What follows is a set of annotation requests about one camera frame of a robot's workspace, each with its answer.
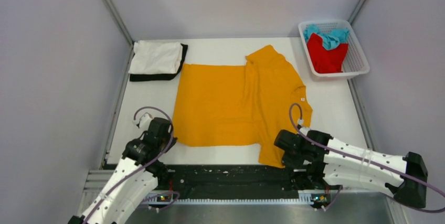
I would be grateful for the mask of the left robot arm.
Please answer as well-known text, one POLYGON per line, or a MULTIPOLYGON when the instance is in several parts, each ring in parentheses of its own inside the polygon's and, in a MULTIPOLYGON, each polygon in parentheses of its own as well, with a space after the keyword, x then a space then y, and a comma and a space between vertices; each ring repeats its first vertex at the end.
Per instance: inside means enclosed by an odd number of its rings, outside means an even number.
POLYGON ((138 127, 143 133, 126 144, 103 189, 69 223, 125 223, 150 192, 167 185, 168 168, 159 159, 176 143, 173 125, 168 119, 145 115, 138 127))

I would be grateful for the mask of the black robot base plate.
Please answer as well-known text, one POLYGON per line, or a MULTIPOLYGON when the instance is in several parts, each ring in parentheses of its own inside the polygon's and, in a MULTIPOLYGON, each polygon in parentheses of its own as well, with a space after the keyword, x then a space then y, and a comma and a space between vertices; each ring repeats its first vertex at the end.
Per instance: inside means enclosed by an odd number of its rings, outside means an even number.
POLYGON ((177 191, 181 200, 274 200, 297 199, 303 190, 333 193, 329 186, 309 175, 306 168, 265 165, 168 165, 168 174, 156 191, 177 191))

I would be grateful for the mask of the yellow t shirt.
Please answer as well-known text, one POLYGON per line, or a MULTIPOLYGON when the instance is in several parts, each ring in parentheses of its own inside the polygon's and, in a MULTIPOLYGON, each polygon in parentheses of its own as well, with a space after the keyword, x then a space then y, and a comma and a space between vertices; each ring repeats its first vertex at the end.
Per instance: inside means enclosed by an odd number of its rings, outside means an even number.
POLYGON ((185 64, 173 126, 179 142, 192 147, 259 144, 259 163, 281 168, 276 136, 298 119, 309 127, 312 112, 293 65, 267 45, 243 66, 185 64))

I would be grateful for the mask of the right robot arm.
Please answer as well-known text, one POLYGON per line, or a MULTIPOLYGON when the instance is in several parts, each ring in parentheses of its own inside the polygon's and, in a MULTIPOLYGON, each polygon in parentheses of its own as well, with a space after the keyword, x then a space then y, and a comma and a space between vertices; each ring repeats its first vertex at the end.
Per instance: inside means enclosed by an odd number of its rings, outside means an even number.
POLYGON ((426 207, 428 170, 420 154, 388 155, 344 143, 308 128, 303 134, 281 130, 274 145, 284 151, 286 168, 305 168, 299 188, 343 186, 383 193, 413 208, 426 207))

